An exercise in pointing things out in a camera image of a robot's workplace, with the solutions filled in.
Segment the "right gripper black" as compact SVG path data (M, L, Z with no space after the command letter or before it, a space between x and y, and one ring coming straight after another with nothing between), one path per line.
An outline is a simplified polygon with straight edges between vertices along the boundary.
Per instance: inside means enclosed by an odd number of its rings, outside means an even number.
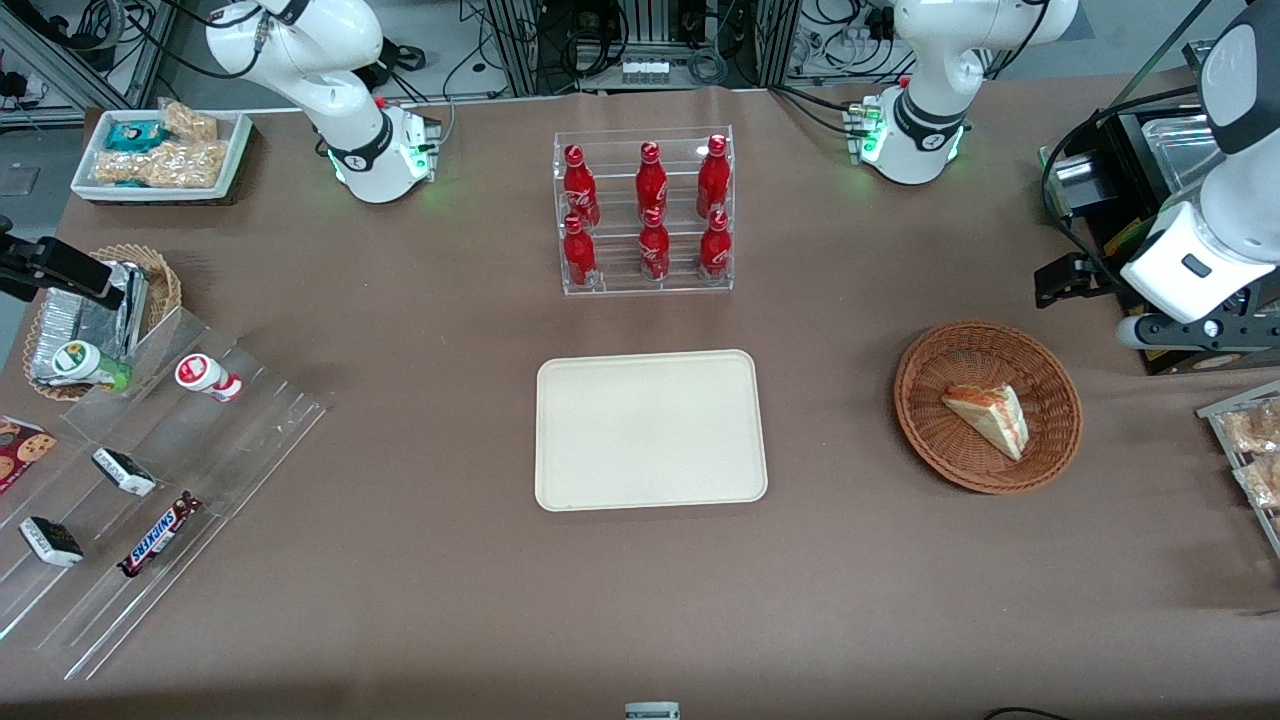
M1 237L1 292L32 302L41 288L114 300L113 269L56 238Z

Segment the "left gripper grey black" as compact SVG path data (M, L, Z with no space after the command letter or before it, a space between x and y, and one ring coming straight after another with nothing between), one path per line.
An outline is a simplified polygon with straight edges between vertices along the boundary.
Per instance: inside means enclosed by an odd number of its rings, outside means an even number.
M1064 255L1034 272L1037 309L1068 299L1093 299L1124 291L1108 268L1087 255ZM1193 322L1178 322L1148 302L1120 300L1126 318L1116 329L1119 342L1135 350L1258 352L1279 346L1277 297L1256 304L1236 296Z

